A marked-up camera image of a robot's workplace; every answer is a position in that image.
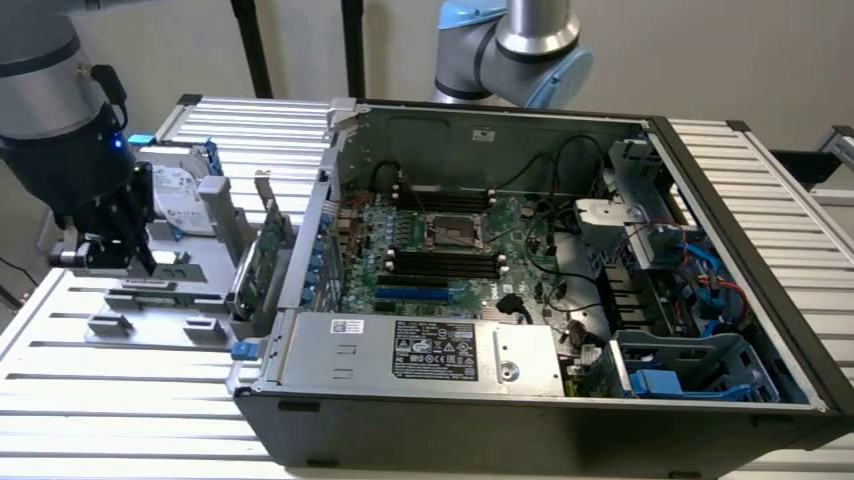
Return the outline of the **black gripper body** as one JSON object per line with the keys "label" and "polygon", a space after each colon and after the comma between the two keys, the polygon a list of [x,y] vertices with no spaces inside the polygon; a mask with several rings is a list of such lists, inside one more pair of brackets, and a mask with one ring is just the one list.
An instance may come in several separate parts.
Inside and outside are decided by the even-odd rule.
{"label": "black gripper body", "polygon": [[90,122],[58,136],[2,137],[1,159],[25,190],[61,216],[112,194],[129,180],[134,163],[109,105]]}

